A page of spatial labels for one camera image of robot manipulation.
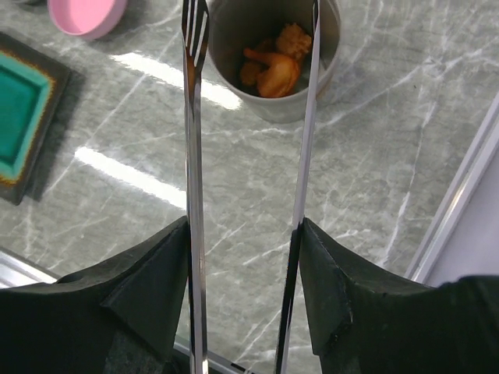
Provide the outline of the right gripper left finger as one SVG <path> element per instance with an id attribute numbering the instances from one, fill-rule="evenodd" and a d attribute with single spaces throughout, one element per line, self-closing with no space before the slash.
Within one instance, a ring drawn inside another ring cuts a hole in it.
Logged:
<path id="1" fill-rule="evenodd" d="M 53 284 L 1 292 L 4 373 L 173 373 L 188 223 Z"/>

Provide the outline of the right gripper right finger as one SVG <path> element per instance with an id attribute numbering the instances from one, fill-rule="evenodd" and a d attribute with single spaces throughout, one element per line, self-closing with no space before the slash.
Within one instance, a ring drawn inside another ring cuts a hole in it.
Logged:
<path id="1" fill-rule="evenodd" d="M 303 222 L 299 255 L 324 373 L 495 373 L 498 279 L 432 288 L 388 272 Z"/>

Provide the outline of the orange chicken drumstick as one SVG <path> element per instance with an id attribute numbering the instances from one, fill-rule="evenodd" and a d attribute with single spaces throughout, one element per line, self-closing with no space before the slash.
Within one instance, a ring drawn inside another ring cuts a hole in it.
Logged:
<path id="1" fill-rule="evenodd" d="M 279 98 L 289 95 L 301 73 L 296 60 L 280 53 L 258 52 L 250 48 L 245 48 L 243 54 L 247 61 L 259 62 L 266 68 L 256 85 L 261 97 Z"/>

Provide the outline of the fried chicken piece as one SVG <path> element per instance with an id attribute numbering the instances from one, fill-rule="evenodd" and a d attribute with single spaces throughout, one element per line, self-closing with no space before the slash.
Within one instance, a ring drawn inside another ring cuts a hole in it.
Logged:
<path id="1" fill-rule="evenodd" d="M 296 23 L 286 24 L 275 41 L 277 52 L 297 62 L 301 62 L 311 51 L 312 43 L 312 37 Z"/>

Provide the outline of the metal tongs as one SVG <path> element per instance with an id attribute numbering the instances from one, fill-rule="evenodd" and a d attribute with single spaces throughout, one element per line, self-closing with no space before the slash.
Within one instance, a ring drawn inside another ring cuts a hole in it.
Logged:
<path id="1" fill-rule="evenodd" d="M 296 198 L 293 210 L 292 236 L 288 257 L 281 322 L 274 370 L 288 370 L 288 350 L 292 322 L 292 308 L 299 266 L 299 250 L 303 232 L 306 191 L 310 169 L 313 134 L 317 110 L 317 84 L 320 64 L 320 2 L 312 7 L 313 46 L 310 77 L 306 99 L 305 121 Z M 210 17 L 205 1 L 185 1 L 182 4 L 183 75 L 186 127 L 186 178 L 187 218 L 190 232 L 189 307 L 190 307 L 190 371 L 206 373 L 207 358 L 207 314 L 206 277 L 203 227 L 203 173 L 200 93 L 202 70 L 205 61 Z"/>

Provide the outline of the brown fried nugget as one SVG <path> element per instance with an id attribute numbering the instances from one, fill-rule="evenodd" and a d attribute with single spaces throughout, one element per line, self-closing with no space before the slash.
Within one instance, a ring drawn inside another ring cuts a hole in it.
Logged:
<path id="1" fill-rule="evenodd" d="M 249 87 L 256 86 L 260 74 L 265 70 L 266 68 L 259 62 L 245 61 L 239 71 L 239 78 L 242 85 Z"/>

